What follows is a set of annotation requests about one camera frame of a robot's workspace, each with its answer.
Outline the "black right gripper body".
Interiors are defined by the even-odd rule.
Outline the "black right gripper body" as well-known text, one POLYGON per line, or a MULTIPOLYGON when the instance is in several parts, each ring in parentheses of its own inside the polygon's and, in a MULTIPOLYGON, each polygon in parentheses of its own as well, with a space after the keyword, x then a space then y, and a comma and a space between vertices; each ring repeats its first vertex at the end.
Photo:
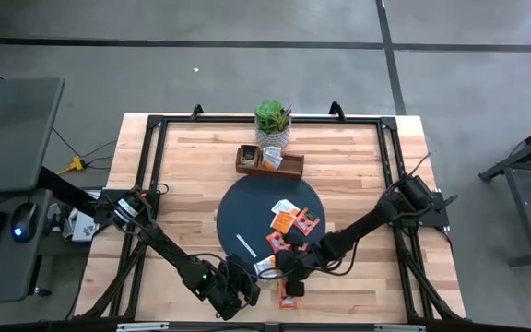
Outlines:
POLYGON ((314 271, 331 272, 335 260, 335 244, 330 239, 312 243, 305 250, 280 250, 275 253, 276 267, 286 281, 302 281, 314 271))

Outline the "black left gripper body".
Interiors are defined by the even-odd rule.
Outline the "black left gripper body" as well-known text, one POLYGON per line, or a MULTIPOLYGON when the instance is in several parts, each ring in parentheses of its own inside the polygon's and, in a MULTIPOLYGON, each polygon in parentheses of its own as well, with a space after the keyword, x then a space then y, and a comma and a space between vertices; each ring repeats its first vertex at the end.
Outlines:
POLYGON ((208 301, 218 318, 230 320, 241 310, 240 293, 246 281, 246 271, 240 266, 226 265, 221 270, 212 265, 203 265, 200 301, 208 301))

